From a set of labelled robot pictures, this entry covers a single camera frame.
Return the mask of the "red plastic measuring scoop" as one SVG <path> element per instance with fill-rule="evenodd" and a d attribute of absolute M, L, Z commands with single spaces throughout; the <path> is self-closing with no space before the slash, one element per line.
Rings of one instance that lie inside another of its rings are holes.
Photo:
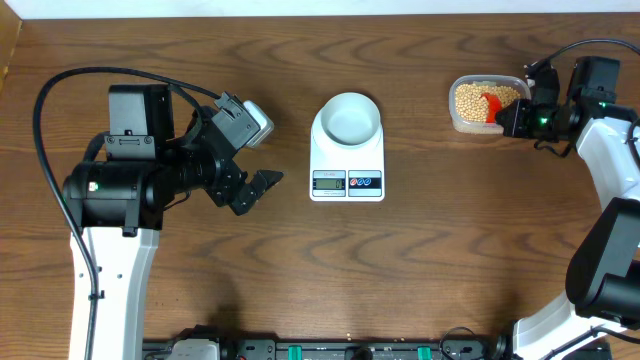
<path fill-rule="evenodd" d="M 488 103 L 486 122 L 495 123 L 497 113 L 503 109 L 500 98 L 497 95 L 491 93 L 483 93 L 481 97 L 486 99 Z"/>

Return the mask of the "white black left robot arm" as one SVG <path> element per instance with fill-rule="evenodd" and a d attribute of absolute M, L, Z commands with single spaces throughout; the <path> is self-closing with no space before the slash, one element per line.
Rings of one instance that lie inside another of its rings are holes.
<path fill-rule="evenodd" d="M 92 139 L 64 181 L 82 235 L 71 245 L 72 359 L 141 358 L 147 282 L 163 214 L 177 195 L 204 190 L 241 216 L 283 177 L 273 170 L 248 176 L 233 160 L 274 128 L 255 103 L 223 93 L 213 106 L 195 106 L 178 138 L 171 97 L 180 92 L 166 84 L 111 86 L 110 129 Z"/>

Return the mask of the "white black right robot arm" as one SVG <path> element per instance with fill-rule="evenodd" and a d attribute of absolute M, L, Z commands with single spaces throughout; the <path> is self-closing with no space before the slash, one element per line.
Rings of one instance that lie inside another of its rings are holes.
<path fill-rule="evenodd" d="M 586 163 L 602 208 L 570 260 L 563 292 L 516 321 L 499 340 L 504 359 L 561 359 L 603 336 L 629 343 L 639 328 L 639 115 L 617 104 L 620 63 L 576 60 L 566 100 L 550 59 L 526 68 L 531 95 L 500 110 L 506 137 L 531 139 L 538 150 L 566 142 Z"/>

